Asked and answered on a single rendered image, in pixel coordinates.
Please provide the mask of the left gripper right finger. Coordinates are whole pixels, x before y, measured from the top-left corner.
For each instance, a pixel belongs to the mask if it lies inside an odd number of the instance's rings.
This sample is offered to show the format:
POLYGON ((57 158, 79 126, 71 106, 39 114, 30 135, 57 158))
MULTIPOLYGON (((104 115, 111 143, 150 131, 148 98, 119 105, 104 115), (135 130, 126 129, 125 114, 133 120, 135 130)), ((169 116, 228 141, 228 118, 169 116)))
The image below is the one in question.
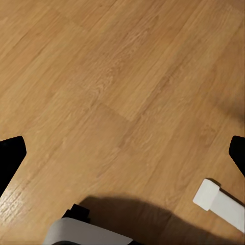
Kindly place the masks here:
POLYGON ((229 154, 245 177, 245 138, 233 136, 229 154))

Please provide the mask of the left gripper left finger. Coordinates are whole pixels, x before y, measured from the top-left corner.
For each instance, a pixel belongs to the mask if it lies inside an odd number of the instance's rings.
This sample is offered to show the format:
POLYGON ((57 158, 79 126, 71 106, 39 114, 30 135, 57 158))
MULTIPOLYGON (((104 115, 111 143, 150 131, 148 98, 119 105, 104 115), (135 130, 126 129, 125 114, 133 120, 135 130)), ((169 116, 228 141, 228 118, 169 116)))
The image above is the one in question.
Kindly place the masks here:
POLYGON ((27 154, 22 136, 0 141, 0 197, 27 154))

